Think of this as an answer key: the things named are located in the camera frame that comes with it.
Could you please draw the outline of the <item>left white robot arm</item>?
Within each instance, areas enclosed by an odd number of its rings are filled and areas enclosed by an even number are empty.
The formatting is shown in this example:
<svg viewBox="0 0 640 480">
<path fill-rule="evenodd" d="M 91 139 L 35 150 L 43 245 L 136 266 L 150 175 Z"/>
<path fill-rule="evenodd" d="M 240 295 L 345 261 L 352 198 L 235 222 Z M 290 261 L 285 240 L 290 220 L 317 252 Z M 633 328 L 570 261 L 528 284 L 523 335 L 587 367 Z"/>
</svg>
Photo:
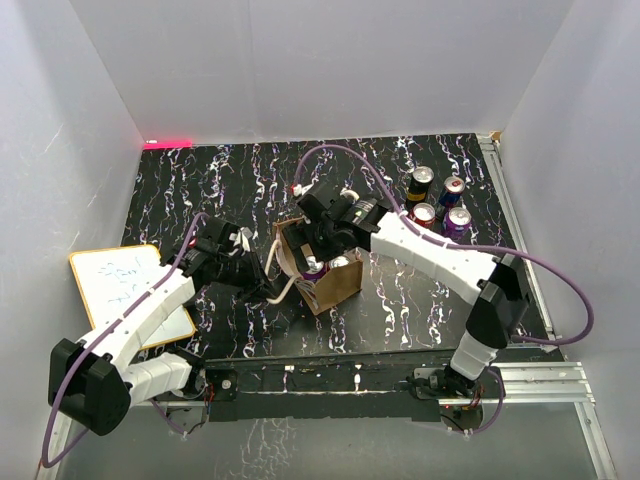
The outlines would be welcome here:
<svg viewBox="0 0 640 480">
<path fill-rule="evenodd" d="M 158 260 L 151 283 L 120 317 L 53 348 L 51 413 L 63 413 L 104 436 L 140 402 L 173 390 L 186 399 L 200 396 L 207 376 L 182 356 L 167 353 L 141 364 L 132 361 L 175 310 L 214 283 L 241 287 L 265 300 L 274 297 L 247 229 L 207 218 L 203 229 L 189 227 L 181 246 Z"/>
</svg>

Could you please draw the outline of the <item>blue red bull can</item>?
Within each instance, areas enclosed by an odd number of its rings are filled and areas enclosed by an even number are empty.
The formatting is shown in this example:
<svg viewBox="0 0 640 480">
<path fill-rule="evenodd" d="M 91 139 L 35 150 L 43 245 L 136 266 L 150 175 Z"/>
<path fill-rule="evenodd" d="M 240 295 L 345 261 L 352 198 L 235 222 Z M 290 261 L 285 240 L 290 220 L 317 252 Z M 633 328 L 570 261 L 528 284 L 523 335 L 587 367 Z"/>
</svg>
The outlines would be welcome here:
<svg viewBox="0 0 640 480">
<path fill-rule="evenodd" d="M 443 188 L 438 196 L 436 206 L 440 210 L 453 208 L 459 201 L 466 188 L 465 181 L 458 176 L 449 176 L 445 179 Z"/>
</svg>

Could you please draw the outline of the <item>purple fanta can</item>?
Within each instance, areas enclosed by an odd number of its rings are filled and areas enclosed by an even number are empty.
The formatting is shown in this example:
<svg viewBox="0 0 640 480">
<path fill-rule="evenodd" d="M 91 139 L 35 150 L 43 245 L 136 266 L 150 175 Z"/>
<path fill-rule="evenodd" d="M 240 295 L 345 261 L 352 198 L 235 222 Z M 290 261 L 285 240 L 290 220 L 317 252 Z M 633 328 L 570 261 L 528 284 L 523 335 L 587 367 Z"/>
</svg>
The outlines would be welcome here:
<svg viewBox="0 0 640 480">
<path fill-rule="evenodd" d="M 472 216 L 464 207 L 451 208 L 442 222 L 442 235 L 452 240 L 462 238 L 471 226 Z"/>
<path fill-rule="evenodd" d="M 307 270 L 302 273 L 305 280 L 316 282 L 321 279 L 328 271 L 328 265 L 318 260 L 315 256 L 309 255 L 305 257 L 307 262 Z"/>
</svg>

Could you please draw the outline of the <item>red coke can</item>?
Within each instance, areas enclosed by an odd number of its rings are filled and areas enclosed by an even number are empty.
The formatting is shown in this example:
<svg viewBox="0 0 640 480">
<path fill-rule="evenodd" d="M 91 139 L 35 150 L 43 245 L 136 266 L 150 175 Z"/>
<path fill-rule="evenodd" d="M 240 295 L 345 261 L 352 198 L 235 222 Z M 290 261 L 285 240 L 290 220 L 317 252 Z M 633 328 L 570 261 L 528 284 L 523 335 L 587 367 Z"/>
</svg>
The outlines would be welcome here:
<svg viewBox="0 0 640 480">
<path fill-rule="evenodd" d="M 425 229 L 431 229 L 436 221 L 436 211 L 432 205 L 420 202 L 413 206 L 409 213 L 409 218 L 417 225 Z"/>
</svg>

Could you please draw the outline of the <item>black yellow tall can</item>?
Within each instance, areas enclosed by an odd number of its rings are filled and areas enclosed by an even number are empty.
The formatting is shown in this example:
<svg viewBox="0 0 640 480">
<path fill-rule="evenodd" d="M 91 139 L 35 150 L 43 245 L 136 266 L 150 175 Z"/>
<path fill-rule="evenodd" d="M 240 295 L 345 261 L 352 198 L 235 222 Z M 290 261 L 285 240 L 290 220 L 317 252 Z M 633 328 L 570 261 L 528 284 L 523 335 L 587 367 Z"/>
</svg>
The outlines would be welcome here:
<svg viewBox="0 0 640 480">
<path fill-rule="evenodd" d="M 415 204 L 425 202 L 434 179 L 434 172 L 428 166 L 419 166 L 410 175 L 407 188 L 406 203 Z"/>
</svg>

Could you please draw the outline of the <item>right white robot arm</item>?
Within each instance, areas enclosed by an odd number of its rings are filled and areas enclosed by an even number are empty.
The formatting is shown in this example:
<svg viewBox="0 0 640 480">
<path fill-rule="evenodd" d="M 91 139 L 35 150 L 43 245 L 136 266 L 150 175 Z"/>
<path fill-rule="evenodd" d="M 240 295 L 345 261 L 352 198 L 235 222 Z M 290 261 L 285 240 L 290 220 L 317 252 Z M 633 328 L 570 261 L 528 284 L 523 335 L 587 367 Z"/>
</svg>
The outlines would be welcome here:
<svg viewBox="0 0 640 480">
<path fill-rule="evenodd" d="M 407 220 L 378 196 L 356 198 L 318 182 L 295 185 L 293 197 L 303 217 L 286 226 L 283 237 L 298 269 L 308 265 L 303 247 L 322 262 L 360 248 L 419 270 L 470 305 L 465 331 L 447 366 L 414 385 L 430 394 L 474 395 L 481 374 L 508 346 L 531 304 L 523 260 L 465 250 Z"/>
</svg>

